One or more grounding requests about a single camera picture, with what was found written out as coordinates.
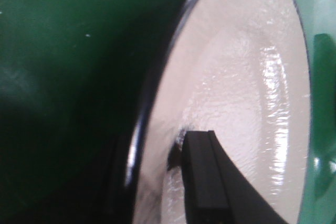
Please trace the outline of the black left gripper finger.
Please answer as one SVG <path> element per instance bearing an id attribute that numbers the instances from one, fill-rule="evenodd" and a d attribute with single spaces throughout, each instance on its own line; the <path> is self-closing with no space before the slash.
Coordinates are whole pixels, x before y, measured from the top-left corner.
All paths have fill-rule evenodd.
<path id="1" fill-rule="evenodd" d="M 187 223 L 285 223 L 221 147 L 213 131 L 188 131 L 182 147 Z"/>

